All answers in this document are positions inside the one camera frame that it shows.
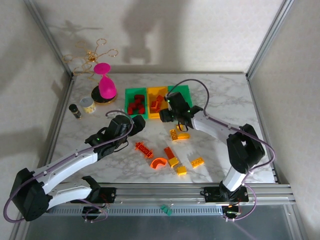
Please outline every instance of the small jar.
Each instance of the small jar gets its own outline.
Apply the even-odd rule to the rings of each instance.
[[[71,113],[75,116],[76,119],[81,119],[81,112],[79,111],[77,105],[75,104],[70,104],[69,110]]]

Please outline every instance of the marble surface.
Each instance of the marble surface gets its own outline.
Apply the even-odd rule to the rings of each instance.
[[[109,125],[110,119],[105,113],[114,109],[123,109],[125,88],[157,87],[174,85],[184,79],[196,78],[204,82],[210,92],[207,112],[219,119],[239,126],[245,123],[253,125],[261,138],[261,130],[244,74],[110,74],[116,84],[118,96],[114,103],[102,106],[92,114],[80,109],[79,102],[90,96],[97,83],[78,76],[72,88],[69,104],[77,104],[82,112],[82,119],[76,119],[67,109],[58,135],[52,161],[56,161],[76,149],[90,135]],[[197,82],[187,82],[194,105],[203,107],[206,92]],[[75,180],[90,175],[100,183],[207,183],[220,182],[227,174],[230,163],[228,149],[221,141],[204,132],[190,130],[188,140],[171,141],[170,129],[176,123],[162,123],[159,119],[146,120],[142,132],[129,137],[129,146],[113,153],[95,164],[89,165],[69,177]],[[135,142],[143,141],[153,149],[154,157],[145,159],[135,150]],[[180,165],[186,166],[187,174],[178,176],[175,169],[167,164],[161,169],[153,169],[150,163],[154,158],[166,157],[164,148],[170,146]],[[205,164],[192,168],[191,161],[203,157]],[[247,178],[249,183],[274,183],[270,166],[262,167]]]

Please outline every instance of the yellow block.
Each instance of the yellow block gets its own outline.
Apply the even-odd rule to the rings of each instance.
[[[205,163],[204,159],[202,157],[198,157],[196,160],[193,160],[191,162],[191,165],[192,165],[193,168],[196,168],[199,165],[204,164],[204,163]]]
[[[190,138],[190,134],[189,133],[180,133],[178,135],[178,139],[189,139]]]
[[[176,169],[176,172],[178,173],[179,176],[186,175],[187,174],[187,168],[185,166],[179,166]]]
[[[180,132],[180,129],[181,131],[184,131],[185,130],[185,126],[180,124],[180,128],[179,128],[179,124],[176,125],[176,129],[178,130],[178,132]]]
[[[170,167],[173,168],[175,165],[177,165],[179,163],[179,160],[178,160],[178,158],[174,157],[174,158],[171,158],[168,162],[169,162]]]
[[[172,141],[178,140],[177,131],[175,129],[170,130],[170,135],[171,135]]]

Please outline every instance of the white wall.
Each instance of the white wall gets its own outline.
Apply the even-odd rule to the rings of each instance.
[[[2,216],[16,174],[33,169],[46,150],[54,113],[67,81],[23,1],[0,7],[0,239],[13,224]],[[9,216],[18,210],[11,204]]]
[[[251,80],[277,165],[320,239],[320,1],[296,0]]]
[[[113,72],[161,73],[245,72],[283,0],[35,1],[63,54],[106,38]]]

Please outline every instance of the pink hourglass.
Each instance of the pink hourglass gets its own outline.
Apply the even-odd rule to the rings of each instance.
[[[101,62],[94,66],[93,71],[96,74],[102,75],[99,82],[99,91],[101,97],[104,99],[113,99],[117,95],[117,89],[115,83],[106,76],[110,71],[111,67],[108,63]]]

